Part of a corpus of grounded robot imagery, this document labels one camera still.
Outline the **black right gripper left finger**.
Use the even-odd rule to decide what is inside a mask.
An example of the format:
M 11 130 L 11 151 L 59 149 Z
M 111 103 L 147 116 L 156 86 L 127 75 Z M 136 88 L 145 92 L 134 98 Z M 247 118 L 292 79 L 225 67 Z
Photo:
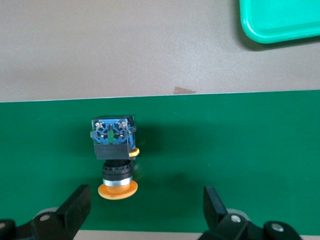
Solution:
M 91 189 L 80 185 L 59 207 L 41 210 L 25 224 L 0 221 L 2 240 L 72 240 L 91 211 Z

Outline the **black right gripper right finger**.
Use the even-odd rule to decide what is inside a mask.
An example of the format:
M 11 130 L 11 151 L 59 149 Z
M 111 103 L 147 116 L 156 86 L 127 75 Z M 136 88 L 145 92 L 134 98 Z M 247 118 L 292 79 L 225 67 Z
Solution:
M 215 188 L 203 189 L 203 213 L 208 230 L 201 240 L 300 240 L 289 224 L 267 221 L 259 227 L 238 212 L 228 212 Z

